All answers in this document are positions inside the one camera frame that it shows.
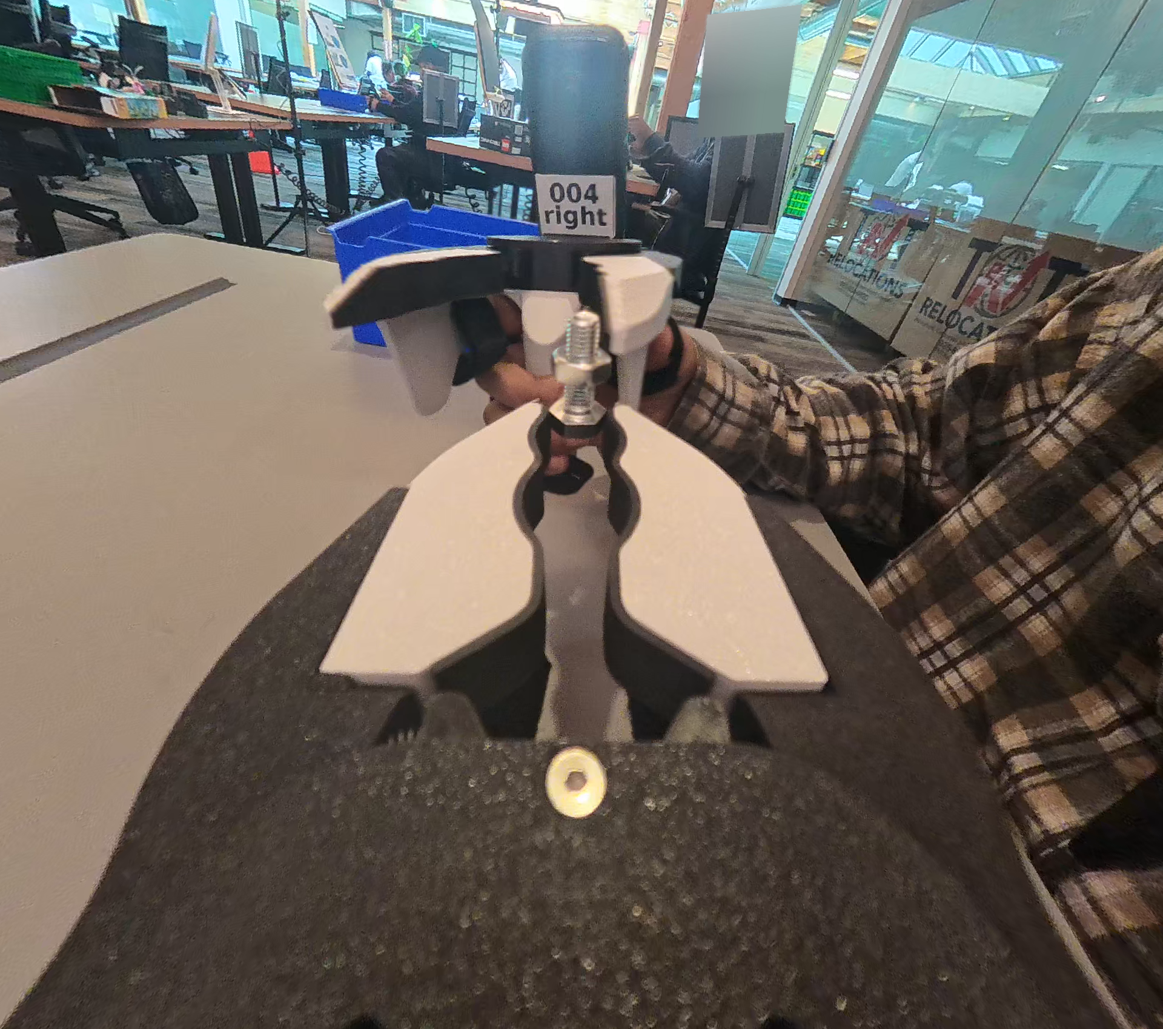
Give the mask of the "wooden desk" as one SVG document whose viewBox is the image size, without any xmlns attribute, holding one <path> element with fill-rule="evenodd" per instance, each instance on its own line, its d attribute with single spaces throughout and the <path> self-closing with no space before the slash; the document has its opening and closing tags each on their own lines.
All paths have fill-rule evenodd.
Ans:
<svg viewBox="0 0 1163 1029">
<path fill-rule="evenodd" d="M 531 176 L 534 176 L 531 157 L 499 152 L 487 148 L 481 149 L 478 138 L 473 136 L 434 136 L 427 138 L 426 148 L 428 151 L 442 153 L 445 157 L 468 160 L 477 165 L 498 167 L 498 170 L 505 171 L 498 174 L 501 183 L 531 187 Z M 641 167 L 632 166 L 626 178 L 626 191 L 628 194 L 655 199 L 659 190 L 659 184 L 647 177 Z"/>
<path fill-rule="evenodd" d="M 17 242 L 33 256 L 66 250 L 56 216 L 67 213 L 124 236 L 106 207 L 88 207 L 51 193 L 50 178 L 86 178 L 93 156 L 116 160 L 162 160 L 200 156 L 211 164 L 211 184 L 224 241 L 261 248 L 265 235 L 254 190 L 251 152 L 267 151 L 290 122 L 254 113 L 209 117 L 121 119 L 95 110 L 1 101 L 2 209 L 12 210 Z"/>
</svg>

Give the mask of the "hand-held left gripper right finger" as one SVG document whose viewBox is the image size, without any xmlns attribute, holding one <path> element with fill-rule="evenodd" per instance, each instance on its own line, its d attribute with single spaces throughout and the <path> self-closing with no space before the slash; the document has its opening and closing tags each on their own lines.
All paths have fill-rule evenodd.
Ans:
<svg viewBox="0 0 1163 1029">
<path fill-rule="evenodd" d="M 723 469 L 632 407 L 602 429 L 609 559 L 602 659 L 636 737 L 685 703 L 822 692 L 829 674 L 748 500 Z"/>
</svg>

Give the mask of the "green crate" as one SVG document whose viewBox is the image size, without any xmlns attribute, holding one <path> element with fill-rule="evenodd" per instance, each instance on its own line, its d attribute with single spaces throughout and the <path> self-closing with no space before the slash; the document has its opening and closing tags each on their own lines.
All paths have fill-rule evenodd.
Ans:
<svg viewBox="0 0 1163 1029">
<path fill-rule="evenodd" d="M 36 105 L 53 105 L 51 87 L 71 87 L 83 83 L 79 62 L 26 48 L 0 47 L 2 100 Z"/>
</svg>

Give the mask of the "person's plaid shirt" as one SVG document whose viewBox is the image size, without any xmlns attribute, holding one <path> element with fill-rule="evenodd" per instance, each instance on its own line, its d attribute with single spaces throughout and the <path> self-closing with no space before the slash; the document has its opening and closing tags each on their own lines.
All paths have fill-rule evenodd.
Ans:
<svg viewBox="0 0 1163 1029">
<path fill-rule="evenodd" d="M 1123 1015 L 1161 1026 L 1161 446 L 908 476 L 873 596 Z"/>
</svg>

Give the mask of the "person's right forearm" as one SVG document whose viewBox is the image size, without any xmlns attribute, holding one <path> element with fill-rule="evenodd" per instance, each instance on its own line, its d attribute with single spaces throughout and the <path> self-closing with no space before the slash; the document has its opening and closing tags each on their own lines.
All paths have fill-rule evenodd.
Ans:
<svg viewBox="0 0 1163 1029">
<path fill-rule="evenodd" d="M 1161 251 L 1071 283 L 944 363 L 794 378 L 688 342 L 664 426 L 735 480 L 906 546 L 977 490 L 1084 494 L 1161 446 Z"/>
</svg>

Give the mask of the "black computer monitor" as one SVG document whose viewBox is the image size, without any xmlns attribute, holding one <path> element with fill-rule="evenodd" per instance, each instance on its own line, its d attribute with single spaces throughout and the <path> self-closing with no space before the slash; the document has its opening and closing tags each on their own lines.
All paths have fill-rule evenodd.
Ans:
<svg viewBox="0 0 1163 1029">
<path fill-rule="evenodd" d="M 120 64 L 138 80 L 171 83 L 165 26 L 120 16 L 117 51 Z"/>
</svg>

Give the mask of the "grey panel on stand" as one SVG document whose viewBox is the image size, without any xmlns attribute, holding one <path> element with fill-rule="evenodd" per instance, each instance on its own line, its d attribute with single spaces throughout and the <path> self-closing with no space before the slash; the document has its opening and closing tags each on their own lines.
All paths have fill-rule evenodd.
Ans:
<svg viewBox="0 0 1163 1029">
<path fill-rule="evenodd" d="M 715 240 L 713 292 L 733 233 L 775 235 L 794 135 L 795 124 L 786 122 L 771 134 L 714 140 L 704 219 L 708 230 L 721 231 Z"/>
</svg>

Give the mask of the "black office chair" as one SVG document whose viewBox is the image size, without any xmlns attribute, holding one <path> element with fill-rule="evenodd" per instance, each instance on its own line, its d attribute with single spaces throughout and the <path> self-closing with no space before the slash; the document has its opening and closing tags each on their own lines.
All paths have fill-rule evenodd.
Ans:
<svg viewBox="0 0 1163 1029">
<path fill-rule="evenodd" d="M 58 214 L 97 226 L 116 240 L 128 237 L 117 210 L 62 194 L 65 178 L 85 180 L 88 176 L 87 153 L 70 128 L 2 117 L 1 210 L 13 214 L 19 253 L 64 252 Z"/>
</svg>

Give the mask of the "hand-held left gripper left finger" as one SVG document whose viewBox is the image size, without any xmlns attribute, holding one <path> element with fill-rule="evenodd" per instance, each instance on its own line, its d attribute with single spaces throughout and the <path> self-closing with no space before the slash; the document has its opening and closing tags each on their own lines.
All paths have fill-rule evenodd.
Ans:
<svg viewBox="0 0 1163 1029">
<path fill-rule="evenodd" d="M 322 676 L 458 693 L 495 737 L 534 737 L 545 702 L 545 407 L 527 403 L 411 484 L 320 665 Z"/>
</svg>

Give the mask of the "black mesh basket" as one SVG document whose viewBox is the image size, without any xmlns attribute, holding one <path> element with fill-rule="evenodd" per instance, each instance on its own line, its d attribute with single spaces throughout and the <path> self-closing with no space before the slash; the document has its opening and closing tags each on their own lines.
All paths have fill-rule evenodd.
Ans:
<svg viewBox="0 0 1163 1029">
<path fill-rule="evenodd" d="M 181 227 L 199 220 L 197 201 L 167 158 L 128 158 L 124 167 L 154 222 Z"/>
</svg>

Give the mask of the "cardboard box with red logo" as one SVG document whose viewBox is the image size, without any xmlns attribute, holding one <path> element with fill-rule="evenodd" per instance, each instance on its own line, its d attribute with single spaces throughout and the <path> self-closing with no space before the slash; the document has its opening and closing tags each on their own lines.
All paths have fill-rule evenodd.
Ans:
<svg viewBox="0 0 1163 1029">
<path fill-rule="evenodd" d="M 891 340 L 934 264 L 934 221 L 932 207 L 846 196 L 813 258 L 809 301 Z"/>
<path fill-rule="evenodd" d="M 890 344 L 909 358 L 946 360 L 1071 283 L 1139 253 L 1059 234 L 957 240 L 939 252 Z"/>
</svg>

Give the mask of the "silver metal bolt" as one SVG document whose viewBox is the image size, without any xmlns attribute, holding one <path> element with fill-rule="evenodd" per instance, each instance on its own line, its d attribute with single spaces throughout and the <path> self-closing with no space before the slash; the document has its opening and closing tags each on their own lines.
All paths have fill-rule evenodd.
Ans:
<svg viewBox="0 0 1163 1029">
<path fill-rule="evenodd" d="M 602 327 L 595 310 L 575 310 L 565 326 L 561 346 L 571 359 L 585 360 L 595 357 L 602 349 Z M 602 426 L 606 408 L 598 401 L 599 386 L 563 386 L 561 396 L 549 407 L 549 414 L 561 426 L 561 435 L 568 440 L 591 440 Z"/>
</svg>

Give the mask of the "person's right hand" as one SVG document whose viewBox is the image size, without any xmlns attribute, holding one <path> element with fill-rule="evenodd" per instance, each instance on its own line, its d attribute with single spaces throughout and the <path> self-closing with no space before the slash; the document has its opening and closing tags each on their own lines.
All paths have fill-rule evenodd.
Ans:
<svg viewBox="0 0 1163 1029">
<path fill-rule="evenodd" d="M 648 346 L 643 383 L 668 383 L 665 388 L 651 392 L 643 386 L 638 410 L 659 426 L 675 416 L 679 402 L 693 383 L 699 365 L 701 346 L 688 329 L 672 322 Z M 493 369 L 477 378 L 486 395 L 484 423 L 491 426 L 511 412 L 527 405 L 549 407 L 563 393 L 561 383 L 552 377 L 533 376 L 525 367 L 520 345 L 509 349 Z"/>
</svg>

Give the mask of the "flat printed box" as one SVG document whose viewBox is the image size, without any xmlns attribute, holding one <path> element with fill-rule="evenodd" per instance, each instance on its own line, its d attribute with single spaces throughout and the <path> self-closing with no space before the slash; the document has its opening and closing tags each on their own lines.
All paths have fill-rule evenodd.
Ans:
<svg viewBox="0 0 1163 1029">
<path fill-rule="evenodd" d="M 53 107 L 115 120 L 167 120 L 167 103 L 157 95 L 92 84 L 50 84 Z"/>
</svg>

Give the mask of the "white curved banner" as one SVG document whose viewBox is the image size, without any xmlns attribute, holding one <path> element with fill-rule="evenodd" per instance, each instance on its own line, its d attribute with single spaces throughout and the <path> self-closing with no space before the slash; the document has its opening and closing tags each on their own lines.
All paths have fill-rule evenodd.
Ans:
<svg viewBox="0 0 1163 1029">
<path fill-rule="evenodd" d="M 483 1 L 468 1 L 472 10 L 475 41 L 477 42 L 483 90 L 486 95 L 497 94 L 502 91 L 502 72 L 500 72 L 500 56 L 494 28 L 488 21 Z"/>
</svg>

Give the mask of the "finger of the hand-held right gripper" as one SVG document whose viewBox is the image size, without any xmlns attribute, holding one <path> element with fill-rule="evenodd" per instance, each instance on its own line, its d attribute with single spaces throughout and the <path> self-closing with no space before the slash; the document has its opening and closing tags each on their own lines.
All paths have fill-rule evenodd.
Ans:
<svg viewBox="0 0 1163 1029">
<path fill-rule="evenodd" d="M 679 258 L 675 253 L 588 253 L 584 306 L 600 320 L 600 345 L 618 373 L 618 402 L 637 406 L 647 356 L 671 315 Z"/>
<path fill-rule="evenodd" d="M 357 267 L 326 296 L 336 329 L 378 326 L 418 414 L 492 369 L 506 331 L 491 298 L 506 286 L 504 253 L 485 248 L 388 253 Z"/>
</svg>

